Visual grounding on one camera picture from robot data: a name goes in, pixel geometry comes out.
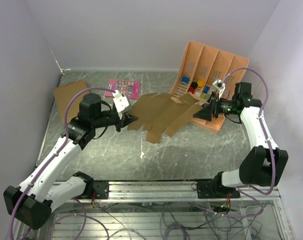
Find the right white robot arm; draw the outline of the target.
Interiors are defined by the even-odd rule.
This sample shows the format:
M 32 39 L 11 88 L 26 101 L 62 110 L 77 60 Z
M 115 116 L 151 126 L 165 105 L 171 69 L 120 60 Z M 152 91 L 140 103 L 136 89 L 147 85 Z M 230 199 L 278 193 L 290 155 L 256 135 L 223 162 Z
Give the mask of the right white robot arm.
M 230 188 L 240 186 L 260 186 L 274 188 L 278 185 L 287 164 L 289 155 L 281 150 L 272 138 L 265 121 L 263 104 L 251 94 L 252 85 L 239 82 L 235 85 L 232 99 L 222 99 L 225 84 L 216 80 L 208 91 L 206 103 L 193 116 L 206 121 L 236 115 L 244 124 L 251 150 L 242 161 L 239 169 L 218 174 L 220 181 L 212 185 L 212 192 L 223 198 Z

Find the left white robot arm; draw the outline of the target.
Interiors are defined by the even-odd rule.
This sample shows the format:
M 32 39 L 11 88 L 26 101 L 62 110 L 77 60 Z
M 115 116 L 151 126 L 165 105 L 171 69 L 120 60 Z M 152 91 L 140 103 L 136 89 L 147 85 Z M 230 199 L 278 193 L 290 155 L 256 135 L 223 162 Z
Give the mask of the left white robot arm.
M 66 182 L 53 187 L 54 182 L 86 145 L 95 138 L 96 130 L 115 126 L 116 131 L 137 120 L 128 112 L 132 105 L 119 91 L 112 93 L 113 105 L 102 110 L 103 101 L 96 93 L 88 93 L 79 103 L 79 112 L 67 124 L 66 133 L 57 140 L 52 151 L 17 187 L 9 186 L 3 193 L 7 211 L 33 230 L 41 228 L 51 213 L 67 200 L 87 199 L 94 192 L 94 179 L 77 172 Z

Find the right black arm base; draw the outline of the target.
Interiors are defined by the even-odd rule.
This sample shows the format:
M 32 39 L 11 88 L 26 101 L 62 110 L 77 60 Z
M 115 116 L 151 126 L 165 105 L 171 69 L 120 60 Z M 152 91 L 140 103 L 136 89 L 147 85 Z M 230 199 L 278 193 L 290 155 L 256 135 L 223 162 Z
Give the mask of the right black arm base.
M 210 179 L 197 180 L 191 188 L 196 191 L 198 199 L 231 199 L 240 198 L 240 193 L 233 187 L 216 184 Z

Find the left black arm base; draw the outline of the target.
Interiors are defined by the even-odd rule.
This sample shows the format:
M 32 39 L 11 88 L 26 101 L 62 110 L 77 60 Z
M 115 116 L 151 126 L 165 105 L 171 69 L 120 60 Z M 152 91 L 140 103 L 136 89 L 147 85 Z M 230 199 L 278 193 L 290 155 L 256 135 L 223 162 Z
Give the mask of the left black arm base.
M 106 200 L 109 197 L 110 185 L 108 181 L 93 181 L 92 198 Z

